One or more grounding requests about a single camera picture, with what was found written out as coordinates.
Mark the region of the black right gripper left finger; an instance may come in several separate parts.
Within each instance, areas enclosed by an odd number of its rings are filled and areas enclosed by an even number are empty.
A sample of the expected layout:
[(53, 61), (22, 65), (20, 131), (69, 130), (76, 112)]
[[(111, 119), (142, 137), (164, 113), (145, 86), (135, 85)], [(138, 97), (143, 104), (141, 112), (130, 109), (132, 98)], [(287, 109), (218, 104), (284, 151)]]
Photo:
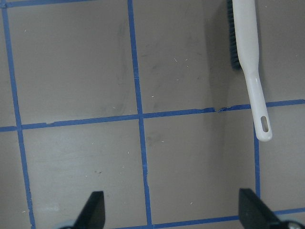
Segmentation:
[(78, 215), (73, 229), (102, 229), (105, 225), (104, 192), (94, 191)]

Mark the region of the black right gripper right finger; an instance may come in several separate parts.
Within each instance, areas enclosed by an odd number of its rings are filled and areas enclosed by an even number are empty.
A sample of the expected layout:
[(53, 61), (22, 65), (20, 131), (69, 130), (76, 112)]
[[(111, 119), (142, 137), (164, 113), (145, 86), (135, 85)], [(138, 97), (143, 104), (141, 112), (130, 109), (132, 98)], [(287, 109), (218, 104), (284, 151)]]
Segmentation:
[(269, 207), (250, 189), (239, 189), (238, 217), (244, 229), (285, 229)]

